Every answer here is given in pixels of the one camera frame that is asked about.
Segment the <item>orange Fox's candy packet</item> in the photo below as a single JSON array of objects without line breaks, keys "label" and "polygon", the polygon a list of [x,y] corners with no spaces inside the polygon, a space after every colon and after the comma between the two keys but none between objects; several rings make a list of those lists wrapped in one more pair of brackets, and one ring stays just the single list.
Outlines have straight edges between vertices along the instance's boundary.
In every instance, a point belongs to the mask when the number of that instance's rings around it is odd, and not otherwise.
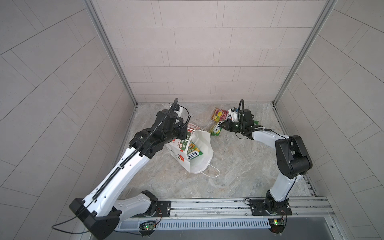
[{"label": "orange Fox's candy packet", "polygon": [[212,115],[212,120],[215,122],[225,121],[228,119],[228,114],[228,110],[215,108],[214,113]]}]

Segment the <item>white floral paper bag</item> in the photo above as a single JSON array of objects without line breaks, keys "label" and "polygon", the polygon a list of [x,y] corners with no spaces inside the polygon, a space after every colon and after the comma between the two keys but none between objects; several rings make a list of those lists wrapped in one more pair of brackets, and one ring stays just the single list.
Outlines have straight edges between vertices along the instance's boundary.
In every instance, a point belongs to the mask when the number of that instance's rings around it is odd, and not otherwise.
[{"label": "white floral paper bag", "polygon": [[[221,174],[220,170],[211,165],[214,151],[210,133],[194,123],[188,124],[185,140],[175,139],[166,144],[166,148],[171,156],[191,174],[203,174],[209,178],[216,178]],[[207,167],[213,168],[217,175],[205,174]]]}]

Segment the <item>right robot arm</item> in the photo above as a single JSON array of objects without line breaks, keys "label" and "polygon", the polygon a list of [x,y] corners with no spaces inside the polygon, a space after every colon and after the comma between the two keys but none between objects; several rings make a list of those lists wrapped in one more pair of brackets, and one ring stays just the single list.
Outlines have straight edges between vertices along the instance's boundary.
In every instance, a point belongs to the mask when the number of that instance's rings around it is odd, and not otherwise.
[{"label": "right robot arm", "polygon": [[279,175],[265,200],[244,199],[253,216],[288,216],[292,214],[289,193],[297,180],[313,167],[307,148],[298,135],[287,136],[255,124],[250,110],[231,109],[231,118],[219,126],[246,139],[261,142],[276,151]]}]

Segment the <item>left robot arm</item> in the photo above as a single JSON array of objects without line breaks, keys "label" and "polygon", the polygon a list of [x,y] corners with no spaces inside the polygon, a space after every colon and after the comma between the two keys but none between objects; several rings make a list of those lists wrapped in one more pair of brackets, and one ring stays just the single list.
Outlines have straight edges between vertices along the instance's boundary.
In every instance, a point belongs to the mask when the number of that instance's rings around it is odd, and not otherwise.
[{"label": "left robot arm", "polygon": [[104,180],[83,199],[71,202],[71,211],[95,239],[106,239],[120,222],[128,218],[157,215],[158,198],[151,192],[142,191],[126,200],[119,200],[119,196],[135,174],[165,144],[175,139],[186,139],[189,120],[181,117],[182,111],[179,105],[159,111],[150,128],[135,134],[122,158]]}]

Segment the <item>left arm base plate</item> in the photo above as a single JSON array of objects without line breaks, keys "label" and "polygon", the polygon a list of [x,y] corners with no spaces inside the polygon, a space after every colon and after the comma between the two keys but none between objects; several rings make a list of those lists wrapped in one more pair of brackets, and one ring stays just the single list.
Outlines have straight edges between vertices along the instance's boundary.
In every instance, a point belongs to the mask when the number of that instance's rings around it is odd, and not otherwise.
[{"label": "left arm base plate", "polygon": [[162,217],[169,217],[171,211],[171,201],[157,201],[156,206],[151,204],[146,213],[134,215],[132,218],[155,218],[162,214]]}]

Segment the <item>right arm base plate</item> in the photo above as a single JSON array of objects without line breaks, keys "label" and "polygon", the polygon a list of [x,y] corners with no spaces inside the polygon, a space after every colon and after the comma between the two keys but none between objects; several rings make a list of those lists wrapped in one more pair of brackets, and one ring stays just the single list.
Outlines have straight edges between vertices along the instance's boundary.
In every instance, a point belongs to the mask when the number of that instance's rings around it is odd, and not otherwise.
[{"label": "right arm base plate", "polygon": [[265,200],[248,200],[253,216],[283,216],[292,215],[289,198],[276,202],[273,198]]}]

